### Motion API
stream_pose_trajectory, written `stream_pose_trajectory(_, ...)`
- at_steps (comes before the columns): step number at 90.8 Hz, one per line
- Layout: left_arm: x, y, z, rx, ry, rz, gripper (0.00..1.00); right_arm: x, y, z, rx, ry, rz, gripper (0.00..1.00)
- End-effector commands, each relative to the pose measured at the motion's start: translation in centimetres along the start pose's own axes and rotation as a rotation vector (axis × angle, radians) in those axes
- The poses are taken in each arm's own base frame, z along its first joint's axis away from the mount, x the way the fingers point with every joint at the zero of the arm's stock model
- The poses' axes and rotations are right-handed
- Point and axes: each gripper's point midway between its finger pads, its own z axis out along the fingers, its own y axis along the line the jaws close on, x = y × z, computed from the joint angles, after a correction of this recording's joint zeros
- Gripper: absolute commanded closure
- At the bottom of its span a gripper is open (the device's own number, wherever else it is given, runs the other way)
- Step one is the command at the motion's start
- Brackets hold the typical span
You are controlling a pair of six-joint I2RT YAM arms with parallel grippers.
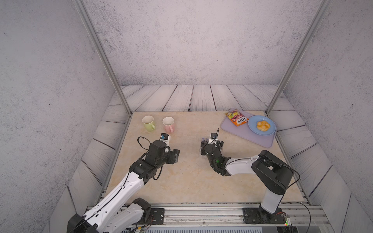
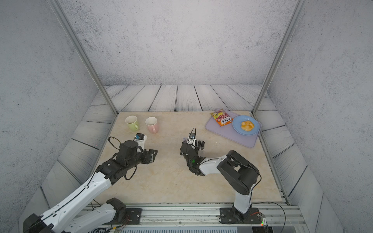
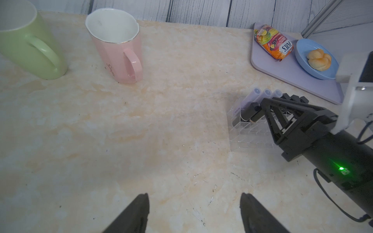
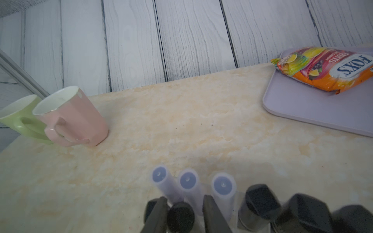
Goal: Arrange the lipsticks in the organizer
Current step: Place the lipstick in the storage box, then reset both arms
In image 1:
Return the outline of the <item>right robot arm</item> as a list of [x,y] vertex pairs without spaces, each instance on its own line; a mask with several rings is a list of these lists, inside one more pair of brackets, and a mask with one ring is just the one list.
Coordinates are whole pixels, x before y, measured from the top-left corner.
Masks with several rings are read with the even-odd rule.
[[278,206],[295,174],[288,164],[267,150],[248,158],[224,157],[215,144],[202,144],[201,155],[208,158],[211,168],[221,176],[257,175],[267,188],[259,211],[268,215],[279,212]]

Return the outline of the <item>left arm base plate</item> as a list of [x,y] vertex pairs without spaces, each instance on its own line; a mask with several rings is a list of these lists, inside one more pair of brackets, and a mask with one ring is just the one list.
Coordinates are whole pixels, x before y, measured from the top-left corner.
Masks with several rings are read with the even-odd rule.
[[165,209],[151,208],[144,210],[138,225],[162,225],[164,223]]

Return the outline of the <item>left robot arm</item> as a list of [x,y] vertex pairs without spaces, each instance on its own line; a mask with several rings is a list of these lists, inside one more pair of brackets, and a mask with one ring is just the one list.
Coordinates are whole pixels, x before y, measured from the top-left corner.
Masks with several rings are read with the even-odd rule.
[[122,181],[96,206],[83,215],[73,215],[67,224],[68,233],[120,233],[127,227],[146,222],[151,204],[142,198],[124,205],[146,183],[157,180],[165,164],[178,162],[180,151],[171,150],[167,140],[156,140],[129,168]]

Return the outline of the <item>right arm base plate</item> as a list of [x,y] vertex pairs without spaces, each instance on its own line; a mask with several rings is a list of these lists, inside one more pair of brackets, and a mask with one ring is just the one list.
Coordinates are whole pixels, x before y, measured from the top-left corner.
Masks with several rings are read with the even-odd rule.
[[273,214],[258,208],[243,208],[243,222],[246,224],[286,224],[287,218],[281,208],[277,208]]

